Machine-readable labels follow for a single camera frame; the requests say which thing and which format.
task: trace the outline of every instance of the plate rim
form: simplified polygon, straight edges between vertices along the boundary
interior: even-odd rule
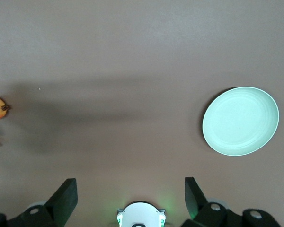
[[[253,149],[251,152],[244,153],[244,154],[238,154],[238,155],[223,153],[223,152],[220,151],[220,150],[214,149],[214,148],[211,146],[211,144],[208,142],[208,140],[206,139],[206,136],[205,136],[205,133],[204,133],[205,117],[206,117],[206,115],[208,114],[208,110],[210,109],[210,107],[211,107],[214,103],[216,103],[216,102],[218,101],[218,99],[221,99],[221,96],[224,96],[226,93],[233,92],[234,90],[238,90],[238,89],[242,89],[242,88],[251,88],[251,89],[254,89],[254,90],[261,91],[261,92],[265,93],[265,94],[273,101],[273,103],[275,104],[276,112],[277,112],[276,126],[275,126],[275,128],[274,128],[273,133],[272,133],[271,136],[269,137],[269,139],[268,139],[265,143],[263,143],[260,147],[258,147],[257,149]],[[280,120],[279,107],[278,107],[276,101],[273,99],[273,97],[272,97],[270,94],[268,94],[266,91],[264,91],[264,90],[262,90],[262,89],[259,89],[259,88],[257,88],[257,87],[234,87],[234,88],[228,89],[227,91],[223,92],[222,94],[219,94],[219,95],[218,95],[216,98],[214,98],[214,100],[208,105],[208,107],[207,107],[207,109],[206,109],[206,111],[205,111],[205,114],[204,114],[204,116],[203,116],[203,120],[202,120],[202,132],[203,132],[203,137],[204,137],[206,143],[207,143],[213,150],[217,151],[218,153],[223,154],[223,155],[227,155],[227,156],[243,156],[243,155],[248,155],[248,154],[250,154],[250,153],[253,153],[253,152],[255,152],[255,151],[261,149],[263,146],[265,146],[265,145],[271,140],[271,138],[274,136],[274,134],[275,134],[275,132],[276,132],[276,130],[277,130],[277,128],[278,128],[278,125],[279,125],[279,120]]]

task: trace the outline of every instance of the apple stem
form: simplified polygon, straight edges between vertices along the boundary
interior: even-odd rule
[[[9,105],[3,105],[3,106],[1,107],[1,109],[2,109],[3,111],[9,110]]]

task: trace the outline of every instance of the light green plate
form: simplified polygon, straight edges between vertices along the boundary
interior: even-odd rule
[[[210,104],[203,118],[203,135],[217,152],[241,156],[267,144],[278,123],[278,106],[268,93],[255,87],[237,87]]]

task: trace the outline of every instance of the led light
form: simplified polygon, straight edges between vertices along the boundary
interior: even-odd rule
[[[123,218],[123,215],[122,215],[122,214],[120,214],[120,215],[117,216],[117,220],[118,220],[118,222],[119,222],[119,227],[122,226],[122,218]]]
[[[164,227],[165,215],[159,214],[159,220],[160,220],[159,227]]]

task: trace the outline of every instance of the screw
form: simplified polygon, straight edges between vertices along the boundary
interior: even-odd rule
[[[257,219],[261,219],[262,218],[262,215],[259,212],[255,211],[255,210],[252,210],[250,212],[250,215],[253,216],[254,218],[257,218]]]
[[[212,205],[210,205],[210,207],[213,209],[213,210],[216,210],[216,211],[219,211],[221,210],[220,206],[216,203],[213,203]]]

